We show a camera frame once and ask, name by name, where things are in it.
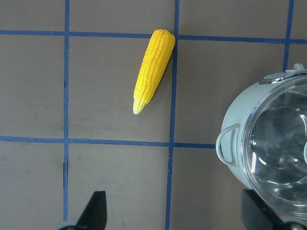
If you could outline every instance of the white pot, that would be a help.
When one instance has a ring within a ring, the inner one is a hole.
[[[307,70],[295,64],[244,90],[216,141],[217,156],[241,183],[274,209],[300,218],[307,218],[306,123]]]

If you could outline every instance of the blue tape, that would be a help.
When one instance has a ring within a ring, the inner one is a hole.
[[[214,144],[197,144],[197,143],[174,143],[174,147],[197,148],[197,149],[215,149]]]
[[[50,35],[50,36],[64,36],[64,31],[0,30],[0,35]]]
[[[64,143],[63,139],[57,138],[24,138],[0,136],[0,141],[30,142],[30,143]]]
[[[307,39],[289,39],[290,44],[307,44]]]
[[[220,41],[220,42],[254,42],[283,44],[285,39],[280,38],[256,38],[256,37],[222,37],[222,36],[198,36],[198,35],[179,35],[179,40],[190,41]]]
[[[64,38],[64,164],[63,164],[63,220],[68,219],[68,101],[69,101],[69,23],[70,0],[65,0],[65,38]]]
[[[161,146],[168,147],[168,142],[145,142],[135,140],[103,140],[103,139],[80,139],[70,138],[69,143],[73,144],[108,144],[108,145],[137,145],[137,146]]]
[[[172,196],[172,176],[173,176],[173,154],[174,154],[174,136],[175,136],[175,113],[176,113],[176,88],[177,88],[177,59],[178,59],[178,35],[179,35],[179,7],[180,0],[175,0],[175,18],[174,35],[175,47],[173,51],[173,70],[172,70],[172,100],[171,117],[169,130],[169,149],[168,149],[168,173],[166,186],[166,211],[165,211],[165,230],[170,228],[171,215],[171,196]]]
[[[123,38],[151,38],[151,34],[132,33],[102,33],[102,32],[70,32],[70,36],[80,37],[123,37]]]
[[[283,71],[288,69],[288,59],[289,59],[289,49],[290,49],[290,37],[291,37],[291,29],[292,29],[293,11],[294,11],[294,0],[289,0],[287,31],[286,31],[286,39],[285,39],[285,45],[284,45]]]

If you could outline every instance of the yellow corn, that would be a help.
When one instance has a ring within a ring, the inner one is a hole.
[[[153,98],[175,45],[167,30],[155,30],[146,49],[133,94],[133,113],[139,114]]]

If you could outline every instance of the gray surface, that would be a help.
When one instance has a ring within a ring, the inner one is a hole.
[[[157,28],[174,29],[172,0],[74,0],[71,31],[151,34]]]
[[[171,229],[245,229],[242,189],[213,149],[176,148]]]
[[[52,229],[62,222],[62,145],[1,141],[0,147],[0,228]]]
[[[94,191],[107,196],[106,229],[165,227],[166,147],[71,145],[69,218],[77,219]]]
[[[278,44],[180,41],[175,141],[215,143],[231,102],[282,71],[283,50]]]
[[[287,0],[182,0],[179,34],[280,38],[287,15]]]
[[[0,135],[63,138],[63,37],[0,35]]]
[[[307,22],[307,5],[304,0],[295,0],[293,13],[291,38],[307,39],[306,22]]]
[[[64,30],[63,0],[3,0],[0,7],[2,30]]]
[[[284,39],[288,6],[288,0],[181,0],[179,35]],[[70,7],[70,31],[174,31],[173,0],[71,0]],[[292,38],[307,38],[306,8],[295,0]],[[64,10],[64,0],[4,0],[0,30],[63,32]],[[1,138],[63,138],[62,35],[0,34]],[[172,61],[153,100],[133,115],[148,39],[70,36],[69,42],[69,138],[168,142]],[[283,68],[283,44],[178,45],[175,142],[214,144],[235,97]],[[291,44],[288,67],[307,66],[306,53],[306,45]],[[0,145],[0,229],[52,229],[63,219],[63,143]],[[106,190],[107,230],[165,229],[168,150],[69,144],[69,219],[79,217],[93,191]],[[213,149],[175,148],[173,169],[171,230],[245,229],[243,185]]]

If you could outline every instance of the pot lid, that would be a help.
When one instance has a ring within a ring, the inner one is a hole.
[[[307,74],[276,86],[256,105],[243,130],[244,170],[270,206],[307,218]]]

